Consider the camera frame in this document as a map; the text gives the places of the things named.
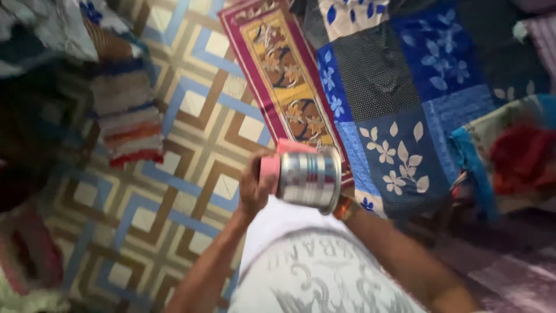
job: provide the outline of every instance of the wrist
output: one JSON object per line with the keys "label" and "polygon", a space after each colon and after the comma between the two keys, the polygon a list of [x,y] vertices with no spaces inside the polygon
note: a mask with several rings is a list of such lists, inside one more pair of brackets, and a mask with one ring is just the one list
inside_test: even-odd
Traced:
{"label": "wrist", "polygon": [[256,214],[253,214],[251,210],[245,207],[244,204],[240,203],[239,206],[237,206],[237,210],[234,212],[234,215],[237,216],[237,220],[241,224],[249,226],[253,219],[255,219]]}

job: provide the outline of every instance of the tiled floor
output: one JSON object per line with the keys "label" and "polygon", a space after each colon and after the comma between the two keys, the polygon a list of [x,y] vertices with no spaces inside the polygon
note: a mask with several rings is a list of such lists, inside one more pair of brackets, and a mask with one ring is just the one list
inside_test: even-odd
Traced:
{"label": "tiled floor", "polygon": [[[48,224],[64,253],[64,286],[106,311],[161,311],[236,208],[240,171],[270,133],[222,32],[223,0],[123,0],[156,65],[164,164],[110,169],[97,148],[56,193]],[[89,140],[96,127],[85,130]],[[225,307],[241,249],[222,290]]]}

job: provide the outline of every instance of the person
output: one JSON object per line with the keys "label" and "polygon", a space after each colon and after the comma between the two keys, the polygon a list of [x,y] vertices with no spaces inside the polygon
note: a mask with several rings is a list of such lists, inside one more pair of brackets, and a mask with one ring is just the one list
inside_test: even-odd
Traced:
{"label": "person", "polygon": [[177,287],[166,313],[213,312],[247,232],[229,312],[481,311],[463,283],[388,221],[350,207],[345,221],[269,196],[255,154],[222,232]]}

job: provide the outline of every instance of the blanket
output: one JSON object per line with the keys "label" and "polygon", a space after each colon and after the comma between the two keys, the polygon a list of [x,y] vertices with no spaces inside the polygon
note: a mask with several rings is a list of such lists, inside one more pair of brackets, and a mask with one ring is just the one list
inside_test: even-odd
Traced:
{"label": "blanket", "polygon": [[449,134],[549,92],[534,45],[512,34],[525,15],[505,0],[295,0],[291,9],[316,50],[356,198],[383,217],[448,206],[460,174]]}

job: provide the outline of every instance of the stainless steel container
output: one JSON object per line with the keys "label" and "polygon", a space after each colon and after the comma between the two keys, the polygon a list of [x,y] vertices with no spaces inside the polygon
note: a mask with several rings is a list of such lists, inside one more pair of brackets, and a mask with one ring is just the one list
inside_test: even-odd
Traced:
{"label": "stainless steel container", "polygon": [[324,153],[292,152],[280,155],[276,196],[286,202],[331,214],[340,197],[341,158],[333,149]]}

